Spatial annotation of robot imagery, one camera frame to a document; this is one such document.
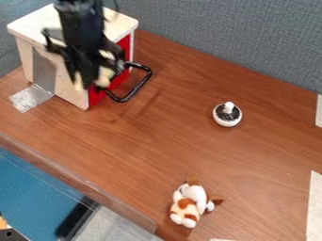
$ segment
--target wooden table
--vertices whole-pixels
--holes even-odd
[[[322,172],[316,94],[153,34],[136,41],[155,75],[128,104],[84,112],[55,97],[22,114],[8,99],[27,86],[18,69],[0,80],[0,131],[151,217],[166,240],[304,240],[310,171]],[[244,113],[229,129],[212,119],[228,100]],[[189,173],[225,197],[193,231],[168,214]],[[104,202],[82,182],[69,183]]]

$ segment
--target gray wall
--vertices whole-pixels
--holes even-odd
[[[29,9],[40,0],[20,2]],[[108,6],[111,0],[105,0]],[[141,28],[242,66],[322,93],[322,1],[319,0],[119,0],[121,11],[138,18]],[[6,13],[6,20],[21,14]],[[5,39],[16,63],[16,51]]]

